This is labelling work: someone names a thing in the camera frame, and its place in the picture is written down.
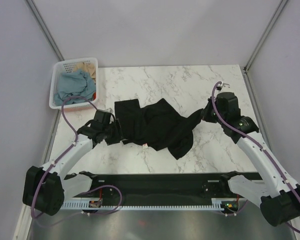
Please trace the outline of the black t shirt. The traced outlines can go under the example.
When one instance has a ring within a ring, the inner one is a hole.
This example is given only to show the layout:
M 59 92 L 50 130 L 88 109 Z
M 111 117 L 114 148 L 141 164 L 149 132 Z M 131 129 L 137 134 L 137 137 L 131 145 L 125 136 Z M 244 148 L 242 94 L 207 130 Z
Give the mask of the black t shirt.
M 164 98 L 140 107 L 138 99 L 116 101 L 115 117 L 123 133 L 123 144 L 148 145 L 156 151 L 167 148 L 176 159 L 193 147 L 193 129 L 201 122 L 203 109 L 181 116 Z

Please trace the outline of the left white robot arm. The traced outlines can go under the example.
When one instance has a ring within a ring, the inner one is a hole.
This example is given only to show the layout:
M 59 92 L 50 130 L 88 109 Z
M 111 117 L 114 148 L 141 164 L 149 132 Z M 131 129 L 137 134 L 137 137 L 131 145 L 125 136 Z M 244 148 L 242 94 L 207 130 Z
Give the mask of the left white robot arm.
M 25 175 L 22 202 L 53 216 L 63 203 L 79 194 L 96 196 L 100 185 L 87 171 L 69 173 L 97 144 L 117 144 L 123 139 L 120 122 L 110 112 L 97 110 L 94 118 L 75 131 L 74 142 L 56 159 L 40 167 L 31 166 Z

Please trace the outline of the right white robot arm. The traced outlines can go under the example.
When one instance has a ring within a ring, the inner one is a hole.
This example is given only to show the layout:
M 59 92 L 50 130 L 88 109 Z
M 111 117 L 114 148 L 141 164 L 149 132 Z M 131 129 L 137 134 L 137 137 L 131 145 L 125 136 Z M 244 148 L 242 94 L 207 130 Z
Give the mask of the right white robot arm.
M 225 197 L 238 194 L 259 207 L 266 221 L 276 227 L 300 217 L 300 184 L 283 168 L 265 143 L 252 118 L 241 114 L 232 92 L 211 96 L 203 110 L 203 121 L 218 123 L 223 132 L 247 155 L 263 184 L 229 173 L 219 184 Z

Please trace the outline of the orange cloth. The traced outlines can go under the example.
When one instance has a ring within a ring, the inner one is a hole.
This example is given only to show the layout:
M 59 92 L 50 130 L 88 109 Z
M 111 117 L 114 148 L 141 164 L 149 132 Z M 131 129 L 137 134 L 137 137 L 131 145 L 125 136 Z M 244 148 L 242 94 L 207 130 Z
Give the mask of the orange cloth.
M 93 95 L 92 95 L 92 100 L 94 101 L 94 100 L 96 100 L 96 99 L 97 99 L 97 93 L 94 92 Z

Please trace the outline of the blue t shirt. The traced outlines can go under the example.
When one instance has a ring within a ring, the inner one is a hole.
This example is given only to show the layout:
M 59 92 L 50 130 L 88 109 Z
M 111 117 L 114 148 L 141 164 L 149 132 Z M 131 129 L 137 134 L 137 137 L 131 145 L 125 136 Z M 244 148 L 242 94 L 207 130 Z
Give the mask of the blue t shirt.
M 88 72 L 79 69 L 75 72 L 60 74 L 53 99 L 57 106 L 61 106 L 66 99 L 72 96 L 80 96 L 92 101 L 94 92 L 96 92 L 94 80 Z

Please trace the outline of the white plastic basket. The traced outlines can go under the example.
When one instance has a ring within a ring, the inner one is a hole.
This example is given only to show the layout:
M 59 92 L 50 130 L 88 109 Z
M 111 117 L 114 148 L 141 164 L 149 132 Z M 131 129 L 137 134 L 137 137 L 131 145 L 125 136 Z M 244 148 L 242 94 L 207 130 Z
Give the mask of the white plastic basket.
M 59 61 L 53 66 L 49 107 L 60 110 L 65 103 L 64 109 L 77 111 L 89 108 L 91 105 L 85 100 L 95 104 L 99 97 L 98 60 L 95 57 L 84 57 Z

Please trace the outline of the beige t shirt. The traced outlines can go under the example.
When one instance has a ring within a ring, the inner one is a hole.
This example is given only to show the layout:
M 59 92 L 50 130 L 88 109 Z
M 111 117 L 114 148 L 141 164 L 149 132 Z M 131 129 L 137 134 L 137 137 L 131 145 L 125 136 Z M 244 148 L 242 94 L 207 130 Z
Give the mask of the beige t shirt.
M 73 72 L 76 72 L 78 70 L 82 70 L 84 72 L 89 73 L 90 77 L 93 79 L 93 81 L 96 83 L 96 66 L 91 62 L 79 62 L 75 65 L 73 68 Z

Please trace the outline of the right aluminium frame post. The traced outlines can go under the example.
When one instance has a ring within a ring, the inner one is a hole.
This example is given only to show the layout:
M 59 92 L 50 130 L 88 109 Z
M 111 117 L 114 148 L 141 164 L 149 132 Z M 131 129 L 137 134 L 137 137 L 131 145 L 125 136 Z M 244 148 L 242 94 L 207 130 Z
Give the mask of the right aluminium frame post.
M 255 48 L 252 51 L 252 54 L 247 60 L 247 63 L 241 68 L 244 74 L 248 74 L 250 68 L 252 67 L 253 63 L 255 62 L 259 52 L 261 51 L 263 45 L 267 41 L 269 35 L 271 34 L 272 30 L 274 29 L 276 23 L 280 19 L 282 13 L 284 12 L 285 8 L 287 7 L 290 0 L 280 0 L 278 6 L 276 7 L 275 11 L 273 12 L 266 28 L 264 29 L 261 37 L 259 38 Z

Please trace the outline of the aluminium frame post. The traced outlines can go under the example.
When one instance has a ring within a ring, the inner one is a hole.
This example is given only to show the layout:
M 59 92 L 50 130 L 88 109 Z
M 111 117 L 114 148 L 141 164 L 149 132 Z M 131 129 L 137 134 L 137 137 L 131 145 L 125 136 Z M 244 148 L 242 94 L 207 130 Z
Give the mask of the aluminium frame post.
M 36 20 L 39 28 L 41 29 L 45 39 L 47 40 L 48 44 L 50 45 L 52 51 L 56 55 L 57 59 L 59 61 L 64 61 L 65 58 L 63 54 L 61 53 L 53 35 L 51 34 L 51 31 L 49 30 L 44 18 L 42 17 L 37 5 L 35 4 L 34 0 L 24 0 L 26 3 L 27 7 L 31 11 L 34 19 Z
M 278 6 L 276 7 L 275 11 L 273 12 L 266 28 L 264 29 L 261 37 L 259 38 L 255 48 L 252 51 L 252 54 L 247 60 L 247 63 L 241 68 L 244 74 L 248 74 L 250 68 L 252 67 L 253 63 L 255 62 L 259 52 L 261 51 L 263 45 L 267 41 L 269 35 L 271 34 L 272 30 L 274 29 L 276 23 L 280 19 L 282 13 L 284 12 L 285 8 L 287 7 L 290 0 L 280 0 Z

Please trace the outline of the left aluminium frame post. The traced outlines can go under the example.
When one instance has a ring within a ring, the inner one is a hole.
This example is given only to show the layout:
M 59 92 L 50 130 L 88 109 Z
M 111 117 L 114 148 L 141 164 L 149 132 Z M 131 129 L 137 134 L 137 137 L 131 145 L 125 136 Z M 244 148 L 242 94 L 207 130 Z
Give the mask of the left aluminium frame post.
M 27 7 L 31 11 L 34 19 L 36 20 L 39 28 L 41 29 L 45 39 L 47 40 L 48 44 L 50 45 L 52 51 L 56 55 L 57 59 L 59 61 L 64 61 L 65 58 L 63 54 L 61 53 L 53 35 L 51 34 L 51 31 L 49 30 L 44 18 L 42 17 L 37 5 L 35 4 L 34 0 L 24 0 L 26 3 Z

